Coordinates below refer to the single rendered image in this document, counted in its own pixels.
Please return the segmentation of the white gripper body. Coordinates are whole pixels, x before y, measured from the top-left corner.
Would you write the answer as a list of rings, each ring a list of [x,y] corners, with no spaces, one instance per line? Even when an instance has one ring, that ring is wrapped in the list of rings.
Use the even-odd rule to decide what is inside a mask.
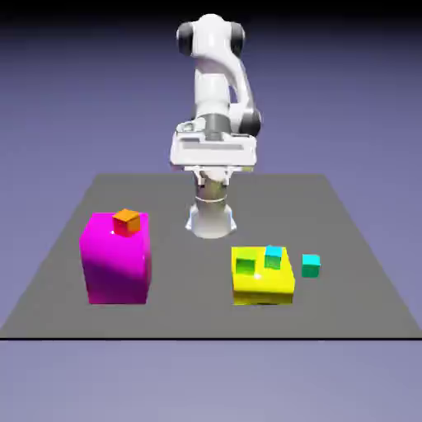
[[[250,135],[222,133],[222,140],[207,140],[204,132],[174,133],[170,162],[174,166],[253,167],[256,139]]]

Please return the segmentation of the small orange cube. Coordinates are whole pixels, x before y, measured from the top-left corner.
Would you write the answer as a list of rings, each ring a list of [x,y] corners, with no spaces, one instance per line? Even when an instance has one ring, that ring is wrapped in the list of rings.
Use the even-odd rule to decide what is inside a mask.
[[[140,231],[140,213],[130,209],[121,209],[112,215],[112,223],[114,234],[131,237]]]

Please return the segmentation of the small green cube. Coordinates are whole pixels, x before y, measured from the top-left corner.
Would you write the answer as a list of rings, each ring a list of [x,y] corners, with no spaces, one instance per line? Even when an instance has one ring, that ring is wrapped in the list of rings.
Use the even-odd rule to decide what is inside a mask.
[[[235,270],[237,274],[254,275],[256,272],[257,249],[242,246],[236,249]]]

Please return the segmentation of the small cyan cube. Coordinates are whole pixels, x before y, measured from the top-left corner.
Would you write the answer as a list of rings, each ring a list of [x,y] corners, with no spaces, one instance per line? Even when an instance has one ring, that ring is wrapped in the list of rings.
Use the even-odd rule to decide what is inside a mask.
[[[315,279],[319,277],[321,257],[317,254],[302,255],[302,277]]]
[[[283,255],[283,247],[268,245],[265,248],[264,267],[271,270],[279,270]]]

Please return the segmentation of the large yellow box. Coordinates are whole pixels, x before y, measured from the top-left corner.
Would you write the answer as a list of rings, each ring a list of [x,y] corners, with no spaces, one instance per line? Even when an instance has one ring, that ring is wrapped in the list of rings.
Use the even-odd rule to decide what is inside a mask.
[[[235,270],[236,249],[231,249],[232,297],[237,306],[291,304],[295,290],[295,277],[288,252],[283,247],[281,268],[279,270],[264,267],[265,248],[257,249],[256,272],[254,275],[237,274]]]

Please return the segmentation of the large magenta box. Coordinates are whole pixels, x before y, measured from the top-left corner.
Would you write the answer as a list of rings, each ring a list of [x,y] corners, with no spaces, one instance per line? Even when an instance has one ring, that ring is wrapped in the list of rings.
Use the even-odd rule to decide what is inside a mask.
[[[140,230],[116,232],[112,213],[93,213],[79,239],[90,304],[144,304],[152,277],[149,215],[140,214]]]

